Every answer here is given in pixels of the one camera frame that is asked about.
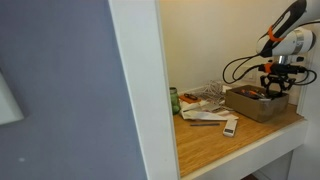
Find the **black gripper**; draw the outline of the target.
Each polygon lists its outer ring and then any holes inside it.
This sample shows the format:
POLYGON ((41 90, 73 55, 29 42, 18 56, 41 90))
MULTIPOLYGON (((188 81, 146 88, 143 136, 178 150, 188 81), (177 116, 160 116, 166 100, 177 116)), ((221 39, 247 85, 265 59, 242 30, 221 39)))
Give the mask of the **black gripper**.
POLYGON ((266 73, 266 76, 260 77, 260 83, 268 96, 271 95, 270 85, 272 83, 278 83, 281 88, 284 88, 284 91, 289 91, 295 85, 295 79, 289 78, 288 75, 306 71, 302 66, 276 63, 262 64, 259 66, 259 70, 266 73))

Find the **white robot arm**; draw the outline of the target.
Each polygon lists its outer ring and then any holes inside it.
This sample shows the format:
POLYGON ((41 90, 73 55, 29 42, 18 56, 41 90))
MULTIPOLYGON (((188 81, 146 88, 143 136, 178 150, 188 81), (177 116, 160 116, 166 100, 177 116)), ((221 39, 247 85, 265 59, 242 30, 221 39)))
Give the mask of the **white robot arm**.
POLYGON ((316 42, 316 35, 303 25, 314 23, 320 19, 320 0, 296 0, 282 15, 268 28, 268 31, 258 40, 256 52, 261 57, 278 57, 278 62, 269 62, 261 65, 258 70, 267 73, 261 76, 261 85, 270 95, 270 85, 277 83, 280 93, 289 90, 293 85, 301 86, 289 74, 305 73, 309 76, 310 70, 302 66, 291 65, 291 56, 294 62, 299 61, 298 54, 308 52, 316 42))

